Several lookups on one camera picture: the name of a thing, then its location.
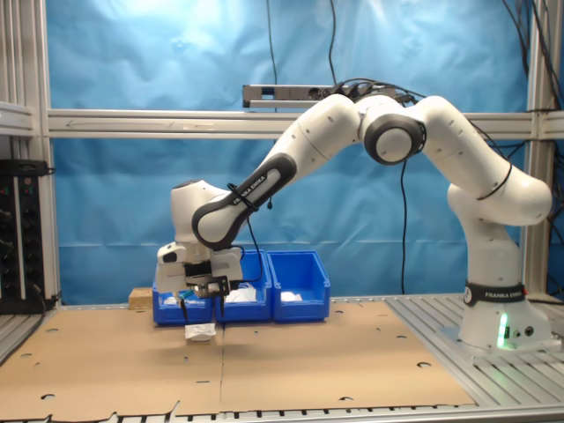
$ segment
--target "wooden block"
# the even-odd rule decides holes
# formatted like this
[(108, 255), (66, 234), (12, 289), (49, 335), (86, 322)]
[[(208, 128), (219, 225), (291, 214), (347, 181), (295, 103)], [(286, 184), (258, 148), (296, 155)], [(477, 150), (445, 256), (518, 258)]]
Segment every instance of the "wooden block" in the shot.
[(152, 308), (152, 288), (133, 288), (129, 304), (130, 310), (150, 310)]

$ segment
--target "blue backdrop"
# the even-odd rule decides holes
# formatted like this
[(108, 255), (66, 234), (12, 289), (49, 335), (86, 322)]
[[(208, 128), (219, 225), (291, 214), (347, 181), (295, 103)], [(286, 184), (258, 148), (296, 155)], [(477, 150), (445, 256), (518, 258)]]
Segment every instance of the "blue backdrop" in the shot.
[[(501, 2), (335, 4), (338, 79), (439, 94), (465, 112), (525, 110), (518, 40)], [(271, 13), (278, 82), (329, 84), (329, 0), (272, 0)], [(273, 83), (264, 0), (48, 0), (48, 50), (53, 108), (241, 110), (242, 85)], [(170, 189), (194, 178), (238, 184), (270, 147), (54, 140), (63, 300), (126, 301), (132, 287), (150, 285), (158, 247), (174, 238)], [(399, 293), (399, 175), (350, 147), (256, 213), (256, 237), (265, 249), (316, 249), (333, 295)], [(421, 155), (405, 187), (407, 292), (461, 292), (466, 247), (448, 183)], [(247, 232), (240, 240), (250, 248)]]

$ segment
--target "aluminum frame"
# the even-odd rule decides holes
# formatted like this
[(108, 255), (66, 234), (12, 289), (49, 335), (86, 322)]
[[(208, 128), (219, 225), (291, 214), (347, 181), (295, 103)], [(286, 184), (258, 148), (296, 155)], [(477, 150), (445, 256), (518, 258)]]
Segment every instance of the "aluminum frame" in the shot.
[[(299, 113), (174, 112), (143, 110), (48, 111), (52, 138), (268, 139), (279, 137)], [(529, 113), (467, 113), (493, 139), (535, 137)]]
[[(10, 144), (0, 149), (0, 157), (44, 160), (52, 167), (46, 22), (44, 0), (0, 0), (0, 135), (7, 136), (0, 142)], [(54, 176), (42, 176), (39, 188), (45, 297), (50, 298), (60, 291)]]
[[(540, 30), (546, 40), (552, 40), (550, 56), (556, 75), (560, 71), (560, 45), (562, 40), (562, 1), (546, 2), (535, 0)], [(539, 28), (535, 19), (531, 22), (531, 64), (529, 67), (529, 92), (527, 107), (529, 110), (552, 109), (554, 98), (551, 92), (551, 76), (545, 66), (545, 61), (539, 42)], [(528, 174), (544, 181), (549, 187), (553, 184), (554, 143), (545, 142), (546, 126), (552, 119), (541, 114), (533, 114), (533, 125), (538, 127), (538, 136), (533, 138), (525, 147), (524, 170)], [(550, 239), (550, 225), (547, 220), (536, 226), (526, 226), (521, 230), (521, 271), (525, 287), (530, 293), (546, 292), (546, 277), (548, 274), (548, 253)]]

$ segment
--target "white object in bin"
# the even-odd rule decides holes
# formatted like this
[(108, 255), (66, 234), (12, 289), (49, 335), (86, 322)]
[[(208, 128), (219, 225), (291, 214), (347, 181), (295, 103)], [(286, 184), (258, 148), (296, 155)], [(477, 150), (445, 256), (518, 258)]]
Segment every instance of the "white object in bin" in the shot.
[(215, 335), (215, 323), (187, 324), (184, 326), (184, 337), (190, 341), (209, 341)]
[(174, 296), (170, 296), (170, 297), (166, 297), (164, 301), (162, 301), (162, 303), (165, 306), (174, 306), (176, 304), (178, 304), (178, 301), (176, 300), (176, 298)]
[(298, 293), (292, 293), (290, 291), (283, 291), (282, 293), (280, 293), (280, 299), (283, 302), (302, 301), (301, 295), (299, 295)]
[(249, 282), (243, 282), (229, 293), (226, 302), (256, 302), (256, 289)]

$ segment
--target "green indicator light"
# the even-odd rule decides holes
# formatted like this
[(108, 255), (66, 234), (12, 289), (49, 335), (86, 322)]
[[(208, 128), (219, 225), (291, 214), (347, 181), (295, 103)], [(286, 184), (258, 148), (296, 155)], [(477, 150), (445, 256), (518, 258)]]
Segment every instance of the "green indicator light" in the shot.
[(505, 343), (505, 328), (508, 325), (508, 314), (503, 313), (500, 319), (500, 331), (497, 336), (497, 347), (502, 348)]

